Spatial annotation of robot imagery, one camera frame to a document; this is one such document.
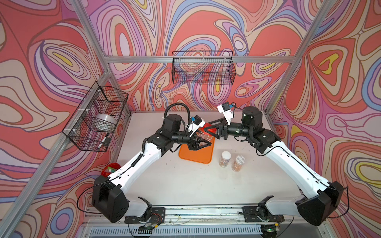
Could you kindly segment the white lid candy jar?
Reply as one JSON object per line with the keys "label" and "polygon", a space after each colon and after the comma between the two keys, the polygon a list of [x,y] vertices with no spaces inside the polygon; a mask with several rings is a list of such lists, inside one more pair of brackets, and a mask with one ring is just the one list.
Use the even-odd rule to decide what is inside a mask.
{"label": "white lid candy jar", "polygon": [[219,165],[223,168],[226,168],[230,159],[231,159],[231,153],[229,151],[223,151],[221,153]]}

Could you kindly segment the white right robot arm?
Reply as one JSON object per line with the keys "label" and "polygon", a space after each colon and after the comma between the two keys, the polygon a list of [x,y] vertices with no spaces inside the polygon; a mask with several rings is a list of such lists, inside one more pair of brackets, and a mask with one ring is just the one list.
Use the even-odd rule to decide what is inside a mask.
{"label": "white right robot arm", "polygon": [[295,198],[276,198],[269,195],[256,211],[262,220],[278,215],[302,217],[311,225],[319,226],[337,209],[344,187],[337,181],[329,181],[312,170],[286,146],[280,137],[263,127],[263,113],[253,106],[242,110],[240,123],[232,122],[236,106],[224,103],[217,107],[223,118],[211,121],[205,130],[217,139],[229,136],[243,137],[258,156],[265,156],[276,163],[299,188],[301,195]]}

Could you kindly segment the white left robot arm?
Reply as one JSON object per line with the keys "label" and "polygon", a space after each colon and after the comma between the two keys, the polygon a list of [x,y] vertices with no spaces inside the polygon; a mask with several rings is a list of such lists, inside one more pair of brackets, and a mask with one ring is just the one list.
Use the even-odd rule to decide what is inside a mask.
{"label": "white left robot arm", "polygon": [[197,151],[211,142],[197,136],[196,132],[205,125],[200,116],[190,119],[190,124],[180,131],[182,117],[170,114],[164,118],[163,126],[143,141],[142,149],[124,166],[107,177],[99,176],[94,181],[91,204],[111,223],[125,215],[146,217],[150,204],[147,200],[128,199],[127,193],[137,178],[155,161],[172,149],[174,144],[186,144],[189,150]]}

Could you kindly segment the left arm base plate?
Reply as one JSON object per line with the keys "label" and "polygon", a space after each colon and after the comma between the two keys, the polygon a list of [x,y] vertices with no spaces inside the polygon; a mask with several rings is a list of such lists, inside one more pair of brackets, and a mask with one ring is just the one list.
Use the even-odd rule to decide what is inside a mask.
{"label": "left arm base plate", "polygon": [[165,222],[165,207],[149,208],[141,217],[126,216],[125,224],[162,224]]}

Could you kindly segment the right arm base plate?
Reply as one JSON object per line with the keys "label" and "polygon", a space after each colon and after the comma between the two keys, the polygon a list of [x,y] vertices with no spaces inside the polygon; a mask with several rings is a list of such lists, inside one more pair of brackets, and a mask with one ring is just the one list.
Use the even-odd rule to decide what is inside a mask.
{"label": "right arm base plate", "polygon": [[282,223],[285,221],[283,215],[271,215],[267,211],[263,212],[258,206],[244,206],[238,212],[244,217],[246,223]]}

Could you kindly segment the red lid candy jar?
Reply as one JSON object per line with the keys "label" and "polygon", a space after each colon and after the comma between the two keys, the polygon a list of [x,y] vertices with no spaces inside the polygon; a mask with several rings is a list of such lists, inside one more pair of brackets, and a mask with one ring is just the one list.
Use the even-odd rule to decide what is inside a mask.
{"label": "red lid candy jar", "polygon": [[212,126],[212,124],[206,123],[202,128],[198,129],[198,131],[196,132],[197,136],[204,139],[204,140],[211,142],[212,139],[214,138],[214,136],[209,134],[208,131],[206,130],[206,128],[211,127],[211,126]]}

